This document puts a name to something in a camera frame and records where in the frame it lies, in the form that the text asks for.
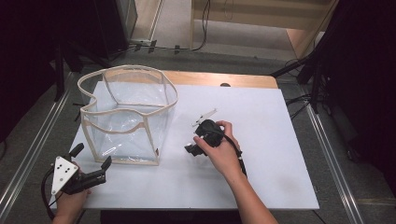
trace wrist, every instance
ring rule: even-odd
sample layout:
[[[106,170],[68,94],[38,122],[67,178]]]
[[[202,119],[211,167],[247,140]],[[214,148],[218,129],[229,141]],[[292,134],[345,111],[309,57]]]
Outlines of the wrist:
[[[56,215],[52,220],[52,224],[73,224],[75,217],[70,215]]]
[[[246,180],[246,176],[242,173],[241,170],[233,171],[233,172],[225,172],[223,174],[227,183],[231,185],[232,183],[237,183]]]

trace black cable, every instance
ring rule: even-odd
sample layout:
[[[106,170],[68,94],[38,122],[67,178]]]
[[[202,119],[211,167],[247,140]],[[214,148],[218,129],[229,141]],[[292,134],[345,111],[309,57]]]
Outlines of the black cable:
[[[244,173],[244,175],[246,177],[248,177],[247,170],[246,170],[245,164],[244,164],[244,160],[242,160],[242,151],[238,149],[236,144],[233,142],[233,139],[231,139],[229,136],[227,136],[225,134],[224,134],[224,137],[225,137],[225,139],[227,139],[227,142],[229,142],[233,146],[233,149],[235,149],[235,153],[236,153],[236,156],[238,157],[239,165],[241,166],[242,173]]]
[[[206,131],[222,135],[227,140],[227,142],[229,142],[231,144],[231,146],[233,146],[233,149],[235,150],[236,156],[237,156],[238,161],[239,161],[239,165],[241,166],[242,173],[246,177],[248,177],[248,173],[247,173],[247,170],[245,168],[244,160],[242,159],[242,151],[238,149],[236,144],[233,142],[233,139],[231,139],[229,136],[225,135],[224,133],[216,132],[216,131],[213,131],[213,130],[206,130]]]
[[[46,174],[43,177],[43,180],[41,181],[41,198],[43,200],[44,206],[46,207],[47,214],[49,215],[49,218],[51,220],[53,220],[55,218],[55,215],[52,213],[52,210],[50,210],[49,201],[47,200],[46,183],[47,183],[47,179],[52,174],[53,174],[53,166],[46,172]]]
[[[204,17],[205,17],[205,12],[207,9],[207,14],[206,14],[206,23],[204,26]],[[204,45],[206,44],[206,37],[207,37],[207,21],[209,20],[209,12],[210,12],[210,0],[207,0],[205,8],[204,8],[204,12],[202,13],[202,29],[204,30],[204,40],[202,41],[202,44],[200,47],[198,47],[197,49],[193,49],[192,51],[196,51],[199,50],[201,48],[204,47]]]
[[[291,60],[288,60],[288,61],[285,63],[285,66],[284,66],[284,67],[288,66],[288,64],[289,64],[290,62],[292,62],[292,61],[297,61],[297,62],[299,62],[298,59],[291,59]],[[301,72],[301,70],[298,70],[297,67],[294,68],[293,70],[296,70],[297,72]],[[297,77],[297,75],[292,74],[290,71],[287,72],[289,75],[291,75],[292,77]]]
[[[62,195],[64,195],[63,192],[61,192],[61,194],[59,195],[59,197],[58,197],[58,198],[55,198],[55,200],[54,200],[52,203],[49,204],[49,207],[51,207],[53,204],[55,204],[56,202],[58,202],[58,200],[62,197]]]
[[[80,221],[81,221],[81,219],[82,219],[82,217],[84,216],[84,214],[85,214],[85,212],[86,212],[87,210],[82,210],[82,212],[79,214],[79,217],[78,217],[78,219],[77,219],[77,221],[76,221],[76,224],[78,224]]]
[[[294,114],[290,115],[290,119],[293,120],[297,115],[300,114],[301,111],[303,111],[304,108],[306,108],[310,103],[307,102],[305,103],[299,110],[297,110]]]
[[[323,220],[323,218],[317,213],[317,211],[312,210],[314,212],[315,215],[317,215],[317,217],[320,219],[320,221],[322,221],[324,224],[326,224],[326,222]]]
[[[298,102],[298,101],[301,101],[301,100],[306,100],[306,101],[309,101],[311,99],[311,94],[304,94],[304,95],[301,95],[301,96],[299,96],[299,97],[296,97],[296,98],[293,98],[293,99],[290,99],[290,100],[288,100],[287,102],[286,102],[286,106],[289,106],[289,105],[291,105],[291,104],[293,104],[293,103],[296,103],[296,102]]]
[[[78,105],[79,107],[83,107],[83,104],[77,104],[77,103],[73,103],[73,105]],[[78,114],[75,117],[75,121],[77,121],[79,119],[79,117],[81,116],[81,111],[78,111]]]
[[[4,140],[3,143],[4,143],[4,148],[3,148],[3,153],[0,156],[0,161],[6,156],[7,147],[8,147],[6,139]]]
[[[206,45],[206,38],[207,38],[207,21],[208,21],[208,19],[209,19],[209,11],[210,11],[210,0],[207,0],[207,2],[206,2],[206,5],[205,5],[205,8],[204,8],[204,11],[203,11],[203,14],[202,14],[202,29],[203,29],[203,31],[204,31],[204,40],[203,40],[203,42],[201,43],[201,46],[200,47],[198,47],[198,48],[196,48],[196,49],[172,49],[172,48],[165,48],[165,47],[152,47],[152,46],[139,46],[139,48],[140,49],[169,49],[169,50],[178,50],[178,51],[196,51],[196,50],[200,50],[201,48],[203,48],[205,45]],[[135,49],[137,47],[137,44],[134,44],[134,46],[133,47],[129,47],[128,49],[126,49],[126,50],[122,50],[122,51],[120,51],[120,53],[117,55],[117,56],[115,56],[113,59],[111,59],[110,61],[112,62],[112,61],[114,61],[114,60],[116,60],[118,57],[120,57],[120,55],[122,54],[122,53],[124,53],[124,52],[127,52],[127,51],[129,51],[129,50],[131,50],[131,49]]]

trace finger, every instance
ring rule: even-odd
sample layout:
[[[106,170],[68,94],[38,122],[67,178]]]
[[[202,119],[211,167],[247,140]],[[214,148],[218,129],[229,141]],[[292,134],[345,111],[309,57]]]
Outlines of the finger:
[[[210,149],[212,149],[212,147],[210,145],[208,145],[204,139],[202,139],[198,136],[195,136],[193,139],[194,139],[194,142],[197,144],[197,146],[200,147],[207,155],[209,155],[211,153]]]
[[[225,120],[219,120],[216,122],[219,126],[223,126],[224,127],[224,134],[232,137],[233,136],[233,125]]]

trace metal frame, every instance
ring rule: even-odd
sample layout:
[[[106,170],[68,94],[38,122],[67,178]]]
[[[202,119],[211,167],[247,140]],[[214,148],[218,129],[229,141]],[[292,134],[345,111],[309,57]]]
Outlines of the metal frame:
[[[50,135],[53,125],[55,124],[62,109],[64,108],[64,103],[69,96],[70,87],[73,83],[74,78],[75,76],[73,76],[73,73],[68,74],[64,95],[58,100],[58,102],[53,103],[49,114],[47,115],[46,119],[43,122],[43,125],[35,136],[35,140],[27,151],[25,157],[23,158],[20,167],[6,186],[6,190],[4,191],[0,199],[0,223],[5,223],[12,205],[17,200],[23,184],[25,183],[28,175],[33,169],[35,161],[37,160],[41,149],[46,143],[47,137]]]
[[[306,87],[302,87],[302,92],[303,94],[308,93]],[[346,214],[348,215],[351,223],[363,224],[363,217],[361,216],[361,212],[359,210],[355,197],[353,196],[352,190],[347,183],[340,164],[338,163],[338,160],[334,155],[330,140],[327,137],[324,127],[321,123],[320,115],[316,114],[314,109],[310,105],[306,108],[306,110],[308,112],[309,118],[311,119],[315,132],[317,133],[320,146],[323,150],[326,162],[329,165],[329,169],[332,173],[332,178],[335,182],[335,186],[340,193],[341,200],[346,209]]]

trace wooden table edge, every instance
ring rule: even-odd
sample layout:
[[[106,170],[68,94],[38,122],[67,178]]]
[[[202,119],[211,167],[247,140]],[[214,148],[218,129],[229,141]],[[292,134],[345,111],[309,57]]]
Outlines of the wooden table edge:
[[[228,83],[232,87],[278,89],[275,78],[270,76],[185,71],[163,72],[176,85],[220,86],[222,83]]]

